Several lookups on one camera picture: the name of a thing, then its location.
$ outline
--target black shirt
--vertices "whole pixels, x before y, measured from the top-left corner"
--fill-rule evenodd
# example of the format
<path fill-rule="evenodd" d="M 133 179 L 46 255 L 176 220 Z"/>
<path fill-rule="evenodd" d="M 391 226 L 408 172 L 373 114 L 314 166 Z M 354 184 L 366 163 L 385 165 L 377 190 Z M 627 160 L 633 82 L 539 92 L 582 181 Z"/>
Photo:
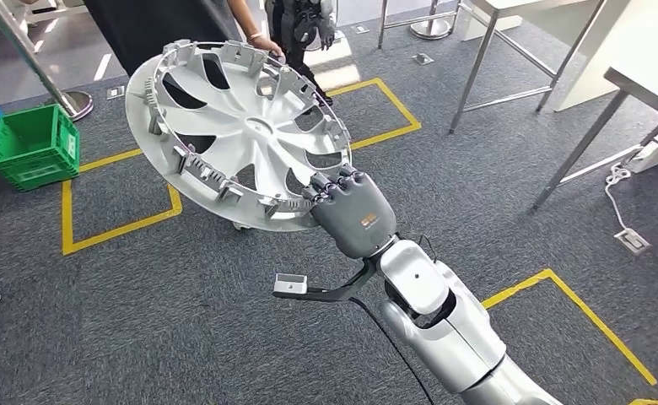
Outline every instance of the black shirt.
<path fill-rule="evenodd" d="M 128 75 L 173 41 L 239 40 L 227 0 L 85 0 Z"/>

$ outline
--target black shoe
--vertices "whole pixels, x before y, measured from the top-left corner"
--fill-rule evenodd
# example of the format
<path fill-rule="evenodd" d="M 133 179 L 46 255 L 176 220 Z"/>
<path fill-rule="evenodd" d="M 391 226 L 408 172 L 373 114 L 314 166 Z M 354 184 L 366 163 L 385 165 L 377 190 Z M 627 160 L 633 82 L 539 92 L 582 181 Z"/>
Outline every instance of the black shoe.
<path fill-rule="evenodd" d="M 326 94 L 322 94 L 321 97 L 319 98 L 319 104 L 326 104 L 326 106 L 331 107 L 334 105 L 334 100 L 332 100 L 332 97 L 329 97 Z"/>

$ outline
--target yellow line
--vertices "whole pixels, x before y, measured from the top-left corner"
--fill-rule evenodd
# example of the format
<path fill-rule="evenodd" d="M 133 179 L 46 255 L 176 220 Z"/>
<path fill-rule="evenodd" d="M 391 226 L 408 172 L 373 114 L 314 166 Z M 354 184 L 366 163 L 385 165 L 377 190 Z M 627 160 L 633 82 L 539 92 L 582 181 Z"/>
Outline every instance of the yellow line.
<path fill-rule="evenodd" d="M 416 119 L 415 116 L 413 116 L 411 111 L 409 111 L 408 108 L 406 108 L 406 106 L 398 99 L 398 97 L 396 97 L 394 92 L 391 91 L 391 89 L 389 89 L 389 87 L 386 86 L 384 81 L 381 80 L 380 78 L 372 78 L 371 80 L 366 80 L 365 82 L 352 84 L 347 87 L 342 87 L 341 89 L 330 92 L 329 95 L 330 96 L 340 95 L 342 93 L 347 93 L 348 91 L 362 89 L 366 86 L 370 86 L 371 84 L 375 84 L 377 87 L 379 87 L 379 89 L 381 90 L 381 92 L 384 93 L 386 98 L 388 98 L 389 101 L 396 107 L 396 109 L 399 110 L 399 112 L 401 112 L 402 115 L 407 119 L 409 125 L 403 128 L 398 128 L 393 131 L 389 131 L 386 133 L 373 136 L 371 138 L 360 139 L 352 143 L 352 149 L 363 148 L 365 146 L 373 145 L 374 143 L 383 142 L 386 141 L 387 139 L 399 137 L 406 133 L 421 129 L 421 123 L 418 122 L 418 120 Z"/>
<path fill-rule="evenodd" d="M 377 84 L 378 85 L 379 84 L 378 82 L 380 82 L 380 81 L 381 81 L 380 78 L 372 78 L 370 80 L 366 80 L 366 81 L 359 82 L 359 83 L 356 83 L 356 84 L 350 84 L 349 86 L 345 86 L 345 87 L 342 87 L 340 89 L 332 90 L 329 93 L 326 93 L 326 95 L 328 95 L 329 97 L 334 97 L 335 95 L 342 95 L 344 93 L 348 93 L 349 91 L 354 91 L 354 90 L 362 89 L 366 86 L 370 86 L 371 84 Z"/>
<path fill-rule="evenodd" d="M 92 170 L 92 169 L 95 169 L 97 167 L 101 167 L 103 165 L 108 165 L 110 163 L 117 162 L 118 160 L 123 160 L 123 159 L 131 158 L 133 156 L 138 156 L 139 154 L 142 154 L 142 153 L 143 153 L 143 151 L 140 150 L 140 149 L 129 150 L 127 152 L 123 152 L 122 154 L 116 154 L 116 155 L 108 157 L 108 158 L 104 158 L 104 159 L 101 159 L 101 160 L 96 160 L 95 162 L 91 162 L 91 163 L 88 163 L 86 165 L 82 165 L 79 168 L 79 170 L 80 170 L 80 172 Z"/>
<path fill-rule="evenodd" d="M 635 399 L 629 405 L 658 405 L 658 401 L 655 399 Z"/>
<path fill-rule="evenodd" d="M 481 304 L 483 304 L 483 307 L 487 310 L 490 307 L 498 304 L 499 302 L 507 300 L 508 298 L 512 297 L 518 291 L 521 291 L 522 289 L 527 289 L 528 287 L 532 287 L 533 285 L 538 284 L 540 281 L 546 278 L 550 278 L 551 273 L 553 273 L 553 271 L 550 269 L 543 270 L 538 274 L 528 278 L 526 281 L 519 283 L 515 287 L 504 289 L 503 291 L 497 293 L 496 295 L 488 298 Z"/>
<path fill-rule="evenodd" d="M 386 86 L 386 84 L 381 80 L 380 78 L 376 78 L 376 85 L 379 86 L 379 89 L 384 92 L 386 97 L 391 100 L 392 103 L 396 106 L 396 108 L 403 114 L 403 116 L 406 117 L 406 119 L 411 122 L 411 125 L 417 126 L 420 128 L 421 123 L 416 120 L 416 117 L 413 116 L 411 111 L 406 108 L 406 106 L 396 97 L 393 91 Z"/>
<path fill-rule="evenodd" d="M 548 270 L 550 272 L 550 278 L 558 285 L 558 287 L 563 290 L 563 292 L 570 297 L 570 299 L 581 308 L 581 310 L 592 320 L 592 323 L 594 323 L 602 333 L 607 336 L 608 339 L 614 343 L 615 346 L 619 349 L 622 354 L 629 360 L 630 363 L 634 366 L 634 368 L 639 371 L 639 373 L 647 380 L 647 382 L 650 383 L 650 385 L 656 385 L 657 379 L 650 373 L 649 370 L 645 367 L 644 364 L 642 364 L 639 359 L 637 359 L 637 356 L 635 356 L 632 351 L 623 343 L 622 340 L 612 331 L 610 330 L 607 325 L 605 325 L 605 322 L 603 322 L 597 315 L 595 315 L 595 312 L 593 312 L 587 304 L 580 299 L 580 297 L 577 296 L 577 294 L 570 288 L 568 285 L 558 277 L 557 274 L 553 272 L 553 270 Z"/>
<path fill-rule="evenodd" d="M 359 141 L 352 143 L 352 150 L 363 148 L 364 146 L 373 145 L 374 143 L 386 141 L 387 139 L 399 137 L 405 133 L 416 131 L 417 129 L 421 129 L 421 124 L 418 124 L 416 126 L 411 125 L 408 127 L 398 128 L 393 131 L 382 133 L 381 135 L 376 135 L 375 137 L 371 137 L 371 138 L 360 139 Z"/>
<path fill-rule="evenodd" d="M 71 181 L 66 180 L 61 190 L 61 234 L 62 252 L 64 255 L 73 251 L 73 192 Z"/>
<path fill-rule="evenodd" d="M 66 239 L 65 239 L 65 234 L 64 234 L 64 247 L 63 247 L 63 254 L 67 255 L 70 253 L 74 253 L 76 251 L 83 250 L 87 247 L 91 247 L 93 245 L 97 245 L 101 242 L 105 242 L 107 240 L 116 238 L 118 236 L 127 234 L 128 232 L 133 232 L 134 230 L 139 230 L 141 228 L 144 228 L 146 226 L 150 226 L 152 224 L 157 224 L 160 221 L 163 221 L 168 218 L 175 217 L 179 215 L 182 212 L 182 202 L 180 200 L 180 193 L 177 192 L 177 190 L 171 186 L 168 185 L 168 192 L 170 193 L 170 203 L 172 205 L 172 208 L 163 212 L 163 213 L 158 213 L 156 215 L 153 215 L 151 217 L 147 217 L 145 219 L 141 219 L 139 221 L 132 222 L 130 224 L 123 225 L 119 228 L 115 228 L 113 230 L 109 230 L 107 232 L 104 232 L 100 235 L 92 236 L 88 239 L 81 240 L 80 242 L 73 242 L 73 233 L 71 233 L 70 237 L 71 239 L 71 244 L 68 248 L 66 248 Z"/>
<path fill-rule="evenodd" d="M 168 184 L 168 192 L 170 192 L 170 206 L 172 209 L 169 212 L 172 212 L 174 215 L 177 215 L 182 212 L 182 202 L 180 200 L 180 193 L 177 190 Z"/>

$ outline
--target green plastic crate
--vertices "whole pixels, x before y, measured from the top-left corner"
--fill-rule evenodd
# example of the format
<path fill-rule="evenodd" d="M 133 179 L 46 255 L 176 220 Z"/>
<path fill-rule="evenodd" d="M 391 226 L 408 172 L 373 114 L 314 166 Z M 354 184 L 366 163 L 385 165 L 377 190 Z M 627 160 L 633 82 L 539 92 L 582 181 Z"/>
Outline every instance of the green plastic crate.
<path fill-rule="evenodd" d="M 78 176 L 78 130 L 59 105 L 0 119 L 0 175 L 21 191 Z"/>

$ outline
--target gray carpet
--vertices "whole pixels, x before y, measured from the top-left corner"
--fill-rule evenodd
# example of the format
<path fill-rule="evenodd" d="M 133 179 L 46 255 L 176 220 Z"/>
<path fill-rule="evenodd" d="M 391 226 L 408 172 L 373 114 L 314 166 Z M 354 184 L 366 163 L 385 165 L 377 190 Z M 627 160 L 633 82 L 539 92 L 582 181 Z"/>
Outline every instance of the gray carpet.
<path fill-rule="evenodd" d="M 654 245 L 642 256 L 612 238 L 618 223 L 602 191 L 604 171 L 527 213 L 608 98 L 559 114 L 536 115 L 534 99 L 474 111 L 449 137 L 478 43 L 424 42 L 397 29 L 377 51 L 377 22 L 367 26 L 365 35 L 346 30 L 351 57 L 318 70 L 355 64 L 362 79 L 381 77 L 422 122 L 420 131 L 354 155 L 388 196 L 399 230 L 431 237 L 480 300 L 551 267 L 658 380 L 658 168 L 615 187 L 625 220 Z M 566 51 L 527 24 L 513 36 L 552 65 Z M 417 49 L 436 63 L 415 65 Z M 98 103 L 78 123 L 84 163 L 135 148 L 122 100 L 104 97 L 119 81 L 87 88 Z M 546 82 L 496 41 L 473 98 Z M 387 105 L 370 89 L 337 97 L 357 138 L 404 124 Z M 619 150 L 657 122 L 629 101 L 585 159 Z M 142 156 L 83 173 L 73 191 L 76 240 L 169 207 Z M 358 308 L 270 295 L 275 272 L 336 286 L 359 268 L 319 229 L 237 232 L 183 198 L 177 217 L 63 256 L 60 201 L 60 185 L 17 193 L 0 179 L 0 404 L 426 403 Z M 376 279 L 361 298 L 374 306 L 381 290 Z M 490 313 L 510 355 L 565 404 L 658 399 L 658 384 L 647 384 L 554 284 L 541 282 Z M 460 403 L 403 349 L 437 403 Z"/>

